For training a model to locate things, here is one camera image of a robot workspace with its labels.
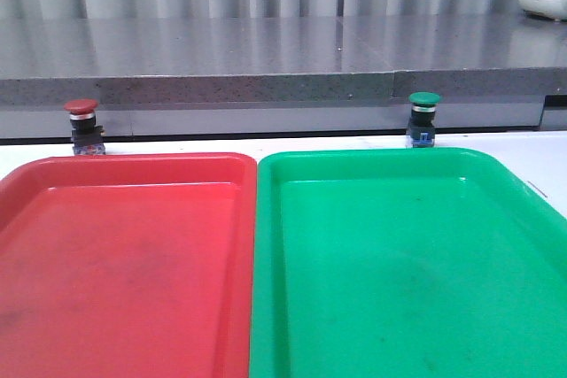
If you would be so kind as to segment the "red plastic tray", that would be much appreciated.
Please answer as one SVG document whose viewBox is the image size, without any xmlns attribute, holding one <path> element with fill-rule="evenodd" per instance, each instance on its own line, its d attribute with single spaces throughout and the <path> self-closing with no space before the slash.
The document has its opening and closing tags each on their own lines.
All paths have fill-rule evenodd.
<svg viewBox="0 0 567 378">
<path fill-rule="evenodd" d="M 4 377 L 246 377 L 256 170 L 46 158 L 1 181 Z"/>
</svg>

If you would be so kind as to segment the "grey stone counter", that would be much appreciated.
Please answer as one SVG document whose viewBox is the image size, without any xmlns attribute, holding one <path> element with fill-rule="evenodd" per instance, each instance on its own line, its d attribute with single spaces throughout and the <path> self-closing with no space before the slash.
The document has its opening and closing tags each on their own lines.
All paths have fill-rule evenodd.
<svg viewBox="0 0 567 378">
<path fill-rule="evenodd" d="M 5 19 L 1 137 L 67 138 L 98 101 L 109 139 L 386 134 L 410 94 L 446 131 L 563 130 L 566 26 L 522 14 Z"/>
</svg>

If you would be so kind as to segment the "green mushroom push button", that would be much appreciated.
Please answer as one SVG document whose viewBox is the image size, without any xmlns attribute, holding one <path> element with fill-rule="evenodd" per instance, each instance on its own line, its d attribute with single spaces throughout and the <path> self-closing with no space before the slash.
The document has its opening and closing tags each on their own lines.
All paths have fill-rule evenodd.
<svg viewBox="0 0 567 378">
<path fill-rule="evenodd" d="M 433 121 L 441 96 L 433 92 L 414 92 L 409 98 L 411 113 L 407 128 L 409 148 L 431 148 L 435 145 L 436 129 Z"/>
</svg>

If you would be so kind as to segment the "green plastic tray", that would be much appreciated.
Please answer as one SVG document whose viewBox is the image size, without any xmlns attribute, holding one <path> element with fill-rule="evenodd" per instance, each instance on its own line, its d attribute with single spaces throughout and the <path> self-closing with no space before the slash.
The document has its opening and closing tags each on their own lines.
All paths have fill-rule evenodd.
<svg viewBox="0 0 567 378">
<path fill-rule="evenodd" d="M 262 159 L 253 377 L 563 377 L 566 220 L 476 150 Z"/>
</svg>

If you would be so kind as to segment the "red mushroom push button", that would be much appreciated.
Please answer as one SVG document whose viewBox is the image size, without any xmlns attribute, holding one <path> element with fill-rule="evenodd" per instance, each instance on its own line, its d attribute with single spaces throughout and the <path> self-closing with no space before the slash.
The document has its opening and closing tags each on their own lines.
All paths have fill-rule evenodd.
<svg viewBox="0 0 567 378">
<path fill-rule="evenodd" d="M 74 99 L 64 104 L 72 127 L 75 156 L 105 155 L 104 129 L 97 124 L 97 107 L 98 101 L 90 98 Z"/>
</svg>

